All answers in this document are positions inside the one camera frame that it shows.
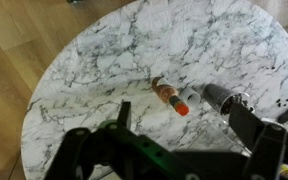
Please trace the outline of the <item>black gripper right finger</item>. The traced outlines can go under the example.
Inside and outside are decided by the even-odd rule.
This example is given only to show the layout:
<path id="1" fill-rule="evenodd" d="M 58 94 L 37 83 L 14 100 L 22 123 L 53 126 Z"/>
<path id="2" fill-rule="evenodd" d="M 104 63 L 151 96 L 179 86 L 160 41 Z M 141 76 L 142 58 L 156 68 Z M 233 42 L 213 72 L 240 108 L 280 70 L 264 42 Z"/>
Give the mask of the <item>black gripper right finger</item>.
<path id="1" fill-rule="evenodd" d="M 242 104 L 233 104 L 229 115 L 229 126 L 241 142 L 252 150 L 264 123 Z"/>

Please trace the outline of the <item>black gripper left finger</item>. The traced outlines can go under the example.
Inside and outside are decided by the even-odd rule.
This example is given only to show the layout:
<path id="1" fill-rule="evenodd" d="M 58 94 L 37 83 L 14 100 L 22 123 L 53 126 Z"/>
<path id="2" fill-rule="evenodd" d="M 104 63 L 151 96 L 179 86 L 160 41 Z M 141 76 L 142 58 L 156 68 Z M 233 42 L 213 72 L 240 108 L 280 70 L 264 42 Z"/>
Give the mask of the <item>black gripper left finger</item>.
<path id="1" fill-rule="evenodd" d="M 131 127 L 131 103 L 129 101 L 122 102 L 117 122 L 127 129 Z"/>

